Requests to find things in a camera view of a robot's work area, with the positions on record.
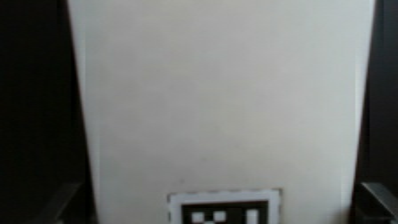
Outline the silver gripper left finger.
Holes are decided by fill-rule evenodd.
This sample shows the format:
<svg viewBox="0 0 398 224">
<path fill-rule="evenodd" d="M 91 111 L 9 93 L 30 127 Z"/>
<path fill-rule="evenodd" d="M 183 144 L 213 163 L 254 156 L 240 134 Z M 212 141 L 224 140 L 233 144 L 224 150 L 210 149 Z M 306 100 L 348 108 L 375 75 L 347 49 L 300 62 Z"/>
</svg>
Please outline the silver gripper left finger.
<svg viewBox="0 0 398 224">
<path fill-rule="evenodd" d="M 96 224 L 93 191 L 86 183 L 61 185 L 29 224 Z"/>
</svg>

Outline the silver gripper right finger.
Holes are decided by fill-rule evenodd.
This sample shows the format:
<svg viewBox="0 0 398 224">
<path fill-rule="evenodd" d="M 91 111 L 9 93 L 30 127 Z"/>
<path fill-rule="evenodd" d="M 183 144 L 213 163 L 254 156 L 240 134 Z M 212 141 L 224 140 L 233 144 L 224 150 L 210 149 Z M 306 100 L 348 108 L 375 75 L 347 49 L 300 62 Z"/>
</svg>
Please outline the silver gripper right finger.
<svg viewBox="0 0 398 224">
<path fill-rule="evenodd" d="M 398 224 L 398 197 L 379 182 L 356 187 L 350 224 Z"/>
</svg>

